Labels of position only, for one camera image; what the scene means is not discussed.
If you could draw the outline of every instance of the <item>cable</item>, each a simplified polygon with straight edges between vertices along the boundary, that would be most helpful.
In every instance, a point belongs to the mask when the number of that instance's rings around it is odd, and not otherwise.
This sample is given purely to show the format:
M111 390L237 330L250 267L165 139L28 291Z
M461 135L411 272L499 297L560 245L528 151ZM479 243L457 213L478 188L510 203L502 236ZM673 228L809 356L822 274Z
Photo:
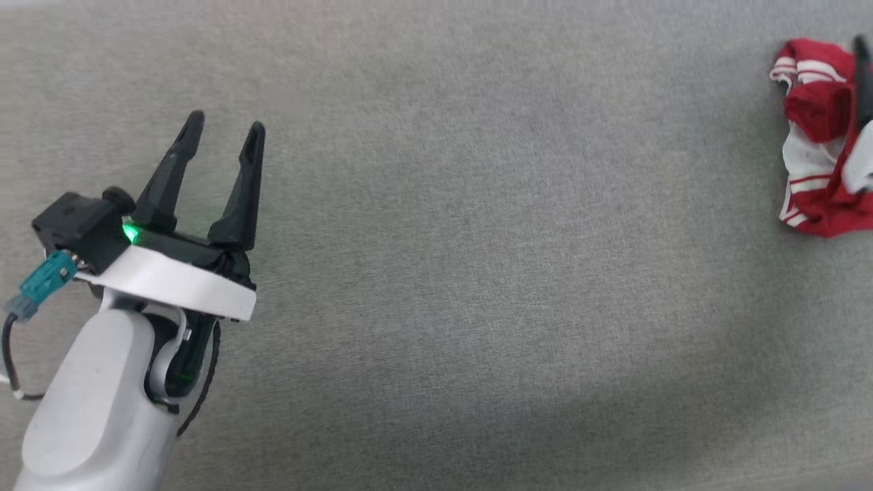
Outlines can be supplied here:
M175 433L175 437L179 438L185 433L185 430L188 429L188 426L191 424L191 421L194 421L194 418L197 417L197 413L200 412L200 407L203 405L203 401L206 400L206 394L210 391L210 385L212 384L212 378L216 375L216 365L218 365L218 344L221 342L221 326L218 325L218 321L216 321L216 326L212 329L212 357L210 358L210 367L206 372L206 380L203 381L203 388L200 390L200 396L197 397L197 402L194 403L194 408L191 409L191 413L185 419L185 422L182 423L182 426L179 426L179 431Z
M9 385L12 388L12 393L15 397L23 401L38 401L45 394L27 394L21 390L21 384L18 383L18 373L15 370L15 364L12 362L12 324L18 319L15 314L9 314L6 317L6 322L3 323L3 366L6 369L6 376L9 378Z

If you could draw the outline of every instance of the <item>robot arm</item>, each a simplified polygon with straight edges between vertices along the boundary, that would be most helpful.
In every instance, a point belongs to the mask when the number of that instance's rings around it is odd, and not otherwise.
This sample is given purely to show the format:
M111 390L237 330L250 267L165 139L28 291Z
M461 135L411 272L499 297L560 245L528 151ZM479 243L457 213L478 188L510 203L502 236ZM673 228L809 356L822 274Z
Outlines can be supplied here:
M207 385L214 372L219 319L251 318L257 297L246 252L254 246L264 127L251 126L237 182L208 239L175 232L174 216L202 129L195 111L135 205L118 188L102 199L66 193L34 219L49 259L7 304L9 319L27 322L72 279L70 269L102 303L31 420L16 491L158 489L190 421L179 427L179 405L191 398L210 338ZM148 305L171 308L176 319L144 313ZM192 417L204 397L205 388Z

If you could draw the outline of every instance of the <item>gray fabric surface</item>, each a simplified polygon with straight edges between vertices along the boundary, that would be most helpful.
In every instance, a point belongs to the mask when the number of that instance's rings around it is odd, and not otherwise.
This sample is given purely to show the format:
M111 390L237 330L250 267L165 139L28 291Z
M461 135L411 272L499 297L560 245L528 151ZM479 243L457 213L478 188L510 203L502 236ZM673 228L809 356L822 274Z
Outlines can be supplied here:
M833 489L873 467L873 235L780 224L788 38L873 3L3 2L0 294L188 112L205 234L267 128L255 318L163 489ZM45 387L97 307L14 349ZM0 487L33 405L0 398Z

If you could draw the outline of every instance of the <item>red cloth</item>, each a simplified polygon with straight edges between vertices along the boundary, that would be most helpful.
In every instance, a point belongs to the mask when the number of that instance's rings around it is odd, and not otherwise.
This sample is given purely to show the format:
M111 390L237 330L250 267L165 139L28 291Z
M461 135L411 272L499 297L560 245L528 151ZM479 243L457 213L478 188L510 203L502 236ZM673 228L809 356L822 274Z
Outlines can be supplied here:
M846 136L842 152L826 174L820 169L807 171L809 165L789 162L786 154L789 181L780 218L801 232L834 237L854 230L873 230L873 193L851 194L842 185L842 167L860 129L856 128L853 114L853 70L852 56L840 46L794 39L782 48L770 72L772 80L788 84L785 114L806 138L813 143L833 143Z

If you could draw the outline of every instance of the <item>red and white cloth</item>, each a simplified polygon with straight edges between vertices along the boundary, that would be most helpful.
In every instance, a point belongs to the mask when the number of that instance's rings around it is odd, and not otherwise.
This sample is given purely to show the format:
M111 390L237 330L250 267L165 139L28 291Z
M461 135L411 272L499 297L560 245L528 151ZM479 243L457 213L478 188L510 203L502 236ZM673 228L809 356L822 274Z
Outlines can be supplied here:
M788 85L790 131L782 147L788 184L779 219L801 232L834 237L873 230L873 192L854 185L866 176L853 174L857 165L845 169L859 131L853 71L852 55L840 46L793 39L770 72L771 80Z

